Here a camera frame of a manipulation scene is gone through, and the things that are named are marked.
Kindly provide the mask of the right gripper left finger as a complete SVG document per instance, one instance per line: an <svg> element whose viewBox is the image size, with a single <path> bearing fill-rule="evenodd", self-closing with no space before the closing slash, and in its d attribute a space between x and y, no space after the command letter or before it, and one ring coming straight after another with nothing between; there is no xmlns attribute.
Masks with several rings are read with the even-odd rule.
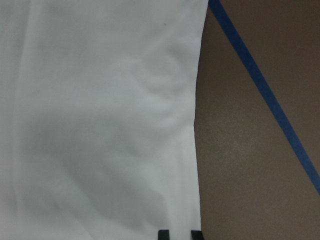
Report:
<svg viewBox="0 0 320 240"><path fill-rule="evenodd" d="M169 230L160 229L157 233L157 240L169 240Z"/></svg>

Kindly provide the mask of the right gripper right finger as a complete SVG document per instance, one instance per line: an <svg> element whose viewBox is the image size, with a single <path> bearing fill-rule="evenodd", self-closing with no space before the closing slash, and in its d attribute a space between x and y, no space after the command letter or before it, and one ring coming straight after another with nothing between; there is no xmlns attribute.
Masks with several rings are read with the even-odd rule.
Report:
<svg viewBox="0 0 320 240"><path fill-rule="evenodd" d="M201 230L191 230L191 240L205 240Z"/></svg>

